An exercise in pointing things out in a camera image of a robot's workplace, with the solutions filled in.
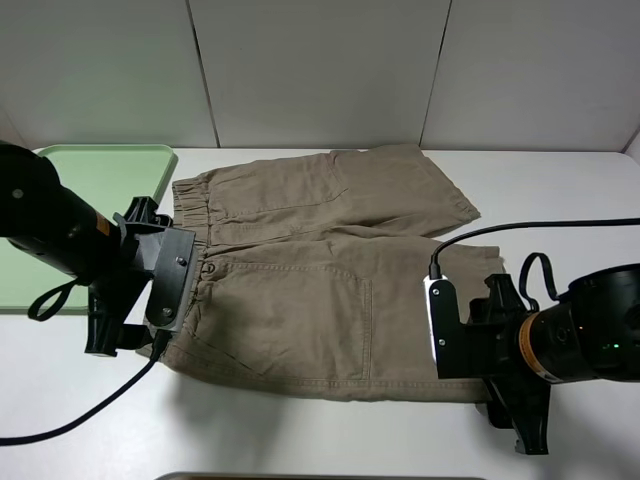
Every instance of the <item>black cable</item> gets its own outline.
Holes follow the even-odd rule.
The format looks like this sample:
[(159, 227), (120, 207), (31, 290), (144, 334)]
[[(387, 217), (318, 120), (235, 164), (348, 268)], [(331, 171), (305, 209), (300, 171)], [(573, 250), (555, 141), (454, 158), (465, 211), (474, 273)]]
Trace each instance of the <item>black cable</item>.
[(43, 442), (45, 440), (49, 440), (51, 438), (58, 437), (60, 435), (64, 435), (65, 433), (70, 432), (74, 428), (79, 427), (84, 422), (89, 420), (91, 417), (96, 415), (98, 412), (104, 410), (111, 403), (117, 400), (123, 393), (125, 393), (127, 390), (133, 387), (136, 383), (138, 383), (138, 381), (142, 377), (144, 377), (149, 372), (149, 370), (151, 370), (151, 367), (153, 367), (155, 363), (160, 359), (160, 356), (162, 355), (162, 352), (164, 352), (165, 348), (167, 347), (167, 344), (169, 343), (170, 339), (171, 339), (170, 332), (166, 330), (158, 330), (153, 340), (153, 347), (151, 351), (151, 356), (149, 357), (149, 362), (147, 362), (147, 364), (142, 368), (142, 370), (136, 373), (131, 378), (131, 380), (129, 380), (122, 387), (120, 387), (118, 390), (113, 392), (111, 395), (109, 395), (107, 398), (105, 398), (102, 402), (100, 402), (98, 405), (93, 407), (84, 415), (81, 415), (80, 417), (76, 418), (72, 422), (69, 422), (66, 425), (63, 425), (62, 427), (56, 428), (54, 430), (50, 430), (48, 432), (38, 433), (36, 435), (27, 435), (24, 437), (0, 438), (0, 447), (28, 445), (30, 443)]
[(431, 280), (437, 280), (442, 278), (442, 273), (440, 272), (440, 264), (438, 263), (438, 256), (445, 248), (461, 240), (477, 237), (478, 235), (484, 235), (485, 233), (501, 232), (503, 230), (516, 230), (519, 228), (623, 227), (627, 225), (640, 225), (640, 218), (616, 218), (612, 220), (560, 220), (560, 221), (549, 221), (549, 222), (518, 222), (518, 223), (505, 223), (502, 225), (494, 225), (493, 227), (473, 230), (471, 232), (458, 235), (457, 237), (454, 237), (451, 240), (442, 242), (440, 245), (436, 247), (436, 249), (431, 254), (431, 263), (429, 264), (429, 278), (431, 278)]

